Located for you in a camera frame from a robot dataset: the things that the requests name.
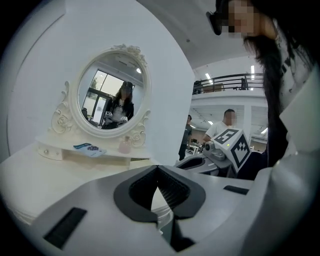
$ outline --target window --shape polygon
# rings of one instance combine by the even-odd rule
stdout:
[[[107,75],[106,79],[104,80],[103,86],[101,88],[101,91],[110,94],[112,96],[115,96],[117,92],[119,91],[120,87],[123,84],[123,80],[120,80],[112,75]]]
[[[100,91],[106,77],[107,77],[106,73],[98,70],[95,73],[95,76],[91,82],[90,88]]]

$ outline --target person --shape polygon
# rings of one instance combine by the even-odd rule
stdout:
[[[192,120],[191,115],[188,115],[188,118],[186,120],[186,125],[185,125],[185,129],[184,129],[182,142],[181,142],[181,146],[179,149],[179,161],[185,159],[187,143],[189,146],[191,144],[191,135],[192,135],[192,127],[190,126],[191,120]]]
[[[206,131],[203,136],[203,140],[205,142],[211,141],[212,138],[223,133],[226,129],[232,128],[232,125],[235,123],[236,120],[236,112],[233,109],[227,109],[224,112],[223,120],[214,123],[211,127]]]
[[[112,122],[106,122],[101,129],[109,130],[117,128],[122,117],[127,117],[129,121],[134,116],[135,109],[132,103],[132,91],[133,84],[124,81],[115,97],[108,101],[105,108],[105,112],[112,113]]]
[[[295,6],[275,0],[217,0],[216,10],[208,16],[214,33],[220,35],[222,25],[228,26],[230,33],[241,33],[244,45],[264,68],[267,147],[261,154],[251,153],[237,175],[239,179],[254,180],[259,170],[296,152],[279,115],[302,88],[315,62],[319,63],[318,46],[310,28],[310,24],[316,24],[317,15],[306,2]]]

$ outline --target pink bottle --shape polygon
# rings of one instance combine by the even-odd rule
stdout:
[[[120,142],[118,151],[122,154],[129,154],[130,153],[130,151],[131,151],[130,136],[128,136],[128,135],[124,136],[124,141]]]

